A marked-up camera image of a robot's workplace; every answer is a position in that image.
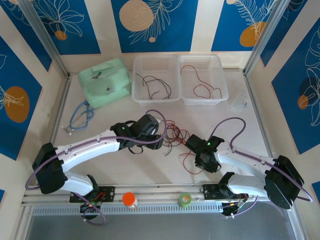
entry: mint green bag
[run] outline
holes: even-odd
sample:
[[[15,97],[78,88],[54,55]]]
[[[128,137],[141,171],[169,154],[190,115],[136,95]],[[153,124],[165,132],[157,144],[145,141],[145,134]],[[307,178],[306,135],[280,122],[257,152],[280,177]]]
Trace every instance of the mint green bag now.
[[[120,58],[106,61],[79,73],[85,98],[94,109],[131,93],[131,77]]]

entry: orange circle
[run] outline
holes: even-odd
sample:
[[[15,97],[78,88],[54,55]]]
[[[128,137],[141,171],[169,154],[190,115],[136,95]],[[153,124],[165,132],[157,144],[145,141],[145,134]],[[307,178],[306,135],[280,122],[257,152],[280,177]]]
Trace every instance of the orange circle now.
[[[26,91],[19,86],[12,86],[5,92],[8,103],[4,105],[7,116],[14,122],[23,123],[29,114],[30,102]]]
[[[149,42],[150,42],[150,43],[154,43],[155,41],[156,41],[156,38],[155,38],[155,37],[152,36],[152,37],[149,38]]]
[[[308,107],[308,102],[309,102],[309,99],[307,96],[305,95],[301,95],[299,98],[298,98],[298,106],[300,109],[304,110]]]
[[[66,40],[68,37],[64,31],[60,31],[60,30],[56,31],[54,35],[57,39],[59,39],[61,41]]]
[[[136,196],[132,192],[126,192],[122,197],[122,202],[126,206],[132,206],[136,202]]]
[[[264,21],[259,21],[254,25],[248,26],[241,33],[240,44],[244,47],[254,47],[265,25]]]

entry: green roll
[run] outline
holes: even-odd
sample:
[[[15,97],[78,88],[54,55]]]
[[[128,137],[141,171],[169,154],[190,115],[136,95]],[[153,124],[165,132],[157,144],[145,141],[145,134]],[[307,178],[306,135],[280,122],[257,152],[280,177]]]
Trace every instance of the green roll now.
[[[179,206],[180,206],[181,208],[186,208],[186,207],[188,207],[188,206],[190,205],[191,200],[192,200],[192,199],[191,199],[190,193],[188,193],[188,192],[183,192],[183,193],[181,193],[180,196],[179,196],[179,202],[178,202],[178,204],[179,204]]]

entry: white mesh basket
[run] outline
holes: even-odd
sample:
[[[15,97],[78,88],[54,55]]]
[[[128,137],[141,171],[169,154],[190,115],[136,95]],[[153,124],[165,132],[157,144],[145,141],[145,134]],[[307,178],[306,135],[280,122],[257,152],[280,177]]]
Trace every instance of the white mesh basket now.
[[[143,78],[153,76],[161,79],[171,87],[164,87],[158,80],[153,77],[146,77],[145,81],[150,81],[147,85],[143,84]],[[132,72],[132,99],[141,106],[170,105],[180,99],[180,83],[178,76],[177,58],[174,55],[142,55],[137,56],[133,61]]]
[[[199,78],[207,84],[199,81],[195,69],[191,66],[196,69]],[[217,55],[180,55],[178,57],[178,67],[181,82],[181,98],[185,105],[216,105],[228,99],[226,78],[220,58]],[[210,90],[211,96],[209,95],[209,90],[204,86],[198,86],[195,89],[198,96],[194,93],[194,88],[200,84]]]

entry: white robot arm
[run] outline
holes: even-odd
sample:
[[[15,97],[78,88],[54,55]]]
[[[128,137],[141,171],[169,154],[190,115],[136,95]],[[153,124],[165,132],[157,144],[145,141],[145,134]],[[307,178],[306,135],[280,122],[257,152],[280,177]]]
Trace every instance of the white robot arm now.
[[[94,200],[101,193],[94,178],[71,172],[70,169],[99,155],[125,148],[130,150],[134,146],[145,146],[152,150],[159,149],[164,134],[156,134],[158,129],[159,122],[147,112],[138,121],[117,123],[105,132],[81,142],[58,147],[47,143],[41,147],[32,165],[33,175],[43,194],[65,190],[77,193],[88,201]],[[268,197],[277,206],[290,209],[299,194],[300,186],[304,184],[295,167],[284,156],[278,159],[259,156],[230,146],[216,136],[203,140],[193,134],[187,140],[186,147],[195,153],[195,165],[210,173],[217,172],[223,163],[249,174],[227,172],[218,184],[203,185],[207,191],[204,198],[207,200],[233,199],[240,194],[249,194]],[[273,166],[288,174],[295,184],[283,173],[274,170]]]
[[[94,199],[100,192],[94,178],[70,169],[99,155],[126,148],[130,150],[134,146],[157,150],[163,143],[163,134],[156,134],[158,129],[158,120],[145,114],[138,121],[117,123],[101,134],[77,143],[53,147],[49,142],[41,147],[32,164],[33,175],[43,194],[65,190],[88,200]]]
[[[249,194],[269,198],[277,206],[290,209],[304,184],[285,156],[277,159],[260,156],[236,148],[216,136],[204,140],[193,134],[186,147],[195,153],[195,165],[210,173],[217,172],[222,163],[248,173],[227,172],[218,184],[203,185],[207,200],[232,199],[240,194]]]

